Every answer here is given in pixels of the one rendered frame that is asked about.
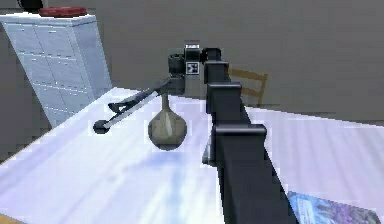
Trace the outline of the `blue book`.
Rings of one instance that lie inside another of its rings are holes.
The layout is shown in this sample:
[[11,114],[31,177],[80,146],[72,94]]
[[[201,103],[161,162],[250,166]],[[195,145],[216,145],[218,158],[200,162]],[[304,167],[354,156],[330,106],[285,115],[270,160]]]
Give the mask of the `blue book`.
[[292,191],[287,197],[299,224],[381,224],[371,210]]

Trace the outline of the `red flat dish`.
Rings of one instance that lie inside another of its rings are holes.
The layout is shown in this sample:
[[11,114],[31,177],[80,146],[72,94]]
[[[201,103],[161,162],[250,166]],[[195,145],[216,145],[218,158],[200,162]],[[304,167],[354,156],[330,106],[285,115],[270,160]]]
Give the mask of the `red flat dish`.
[[73,18],[86,14],[87,9],[85,7],[48,7],[39,10],[39,15],[42,17]]

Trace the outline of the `olive round vase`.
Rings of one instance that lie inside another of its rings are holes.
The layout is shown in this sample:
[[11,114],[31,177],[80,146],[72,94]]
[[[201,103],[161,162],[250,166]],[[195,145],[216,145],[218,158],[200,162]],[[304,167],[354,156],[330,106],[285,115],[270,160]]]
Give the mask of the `olive round vase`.
[[167,94],[161,96],[161,110],[148,124],[148,136],[159,149],[177,149],[187,134],[186,121],[171,108]]

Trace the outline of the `wooden chair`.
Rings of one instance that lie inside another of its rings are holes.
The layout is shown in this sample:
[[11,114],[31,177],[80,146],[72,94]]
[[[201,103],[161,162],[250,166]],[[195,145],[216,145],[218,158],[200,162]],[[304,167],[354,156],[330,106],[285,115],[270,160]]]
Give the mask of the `wooden chair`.
[[232,81],[239,82],[242,85],[241,97],[243,103],[250,107],[260,107],[268,75],[234,68],[230,68],[228,73]]

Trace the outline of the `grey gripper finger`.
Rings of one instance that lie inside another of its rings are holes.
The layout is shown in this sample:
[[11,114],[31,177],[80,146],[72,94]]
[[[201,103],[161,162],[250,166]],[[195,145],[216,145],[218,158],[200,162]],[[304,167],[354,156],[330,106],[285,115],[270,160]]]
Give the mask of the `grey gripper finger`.
[[149,97],[151,94],[155,93],[156,95],[159,94],[159,92],[165,88],[168,83],[170,82],[170,79],[167,78],[160,82],[159,84],[156,84],[154,87],[148,88],[146,90],[143,90],[131,97],[125,98],[124,100],[116,103],[109,103],[108,107],[111,111],[115,113],[121,113],[124,109],[132,108],[133,106],[137,105],[140,101],[144,100],[145,98]]
[[124,109],[121,113],[115,113],[115,115],[110,118],[109,120],[98,120],[93,125],[93,130],[96,134],[106,134],[110,128],[117,124],[118,122],[122,121],[126,117],[130,116],[133,112],[140,109],[142,106],[150,102],[152,99],[156,98],[158,95],[155,93],[151,94],[149,97],[145,98],[144,100],[140,101],[137,105],[133,106],[129,109]]

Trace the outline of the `white chest of drawers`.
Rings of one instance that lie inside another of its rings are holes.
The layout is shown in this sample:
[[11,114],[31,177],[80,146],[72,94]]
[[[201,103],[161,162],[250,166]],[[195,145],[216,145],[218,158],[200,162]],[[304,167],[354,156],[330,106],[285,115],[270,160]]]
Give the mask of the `white chest of drawers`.
[[112,88],[94,15],[14,13],[0,23],[52,127]]

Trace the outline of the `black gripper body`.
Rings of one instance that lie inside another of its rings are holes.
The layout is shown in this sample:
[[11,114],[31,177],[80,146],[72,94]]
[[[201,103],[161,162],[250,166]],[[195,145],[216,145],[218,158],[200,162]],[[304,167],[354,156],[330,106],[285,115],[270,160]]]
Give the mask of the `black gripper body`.
[[168,69],[170,73],[167,83],[168,92],[171,95],[183,95],[185,93],[185,62],[182,54],[171,54],[168,57]]

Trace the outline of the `black round object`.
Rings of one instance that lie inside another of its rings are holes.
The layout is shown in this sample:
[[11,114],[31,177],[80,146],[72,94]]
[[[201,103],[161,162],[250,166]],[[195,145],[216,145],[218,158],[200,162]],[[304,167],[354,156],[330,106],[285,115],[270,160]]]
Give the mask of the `black round object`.
[[42,0],[17,0],[19,7],[28,13],[38,14],[43,7]]

